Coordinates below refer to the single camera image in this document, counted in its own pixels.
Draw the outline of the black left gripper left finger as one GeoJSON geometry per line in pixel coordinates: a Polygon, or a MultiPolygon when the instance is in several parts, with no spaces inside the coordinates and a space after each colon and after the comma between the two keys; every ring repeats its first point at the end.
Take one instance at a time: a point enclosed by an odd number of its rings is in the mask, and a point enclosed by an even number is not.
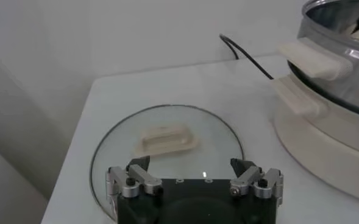
{"type": "Polygon", "coordinates": [[[152,196],[163,193],[163,181],[148,173],[150,156],[132,159],[125,169],[109,167],[105,173],[107,197],[138,197],[141,192],[152,196]]]}

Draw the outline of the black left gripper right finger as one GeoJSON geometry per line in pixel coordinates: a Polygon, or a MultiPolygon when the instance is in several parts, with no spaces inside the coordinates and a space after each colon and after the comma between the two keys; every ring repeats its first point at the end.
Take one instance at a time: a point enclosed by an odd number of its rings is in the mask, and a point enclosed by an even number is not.
{"type": "Polygon", "coordinates": [[[260,199],[276,199],[276,205],[283,203],[283,173],[279,169],[269,169],[264,172],[252,161],[232,158],[230,165],[236,178],[231,179],[230,194],[233,197],[247,195],[252,190],[255,197],[260,199]]]}

